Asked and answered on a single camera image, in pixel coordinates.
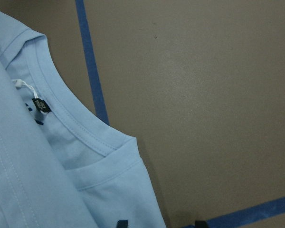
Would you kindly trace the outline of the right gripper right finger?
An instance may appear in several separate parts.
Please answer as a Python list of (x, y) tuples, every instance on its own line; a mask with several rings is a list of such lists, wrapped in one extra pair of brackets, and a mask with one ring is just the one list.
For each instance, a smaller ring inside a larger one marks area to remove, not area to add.
[(195, 228), (207, 228), (207, 222), (204, 220), (196, 220), (194, 226)]

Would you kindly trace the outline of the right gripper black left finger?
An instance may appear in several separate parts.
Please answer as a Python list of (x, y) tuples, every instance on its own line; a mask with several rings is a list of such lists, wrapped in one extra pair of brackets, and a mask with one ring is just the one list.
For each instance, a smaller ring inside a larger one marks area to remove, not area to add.
[(128, 228), (128, 220), (119, 220), (116, 224), (116, 228)]

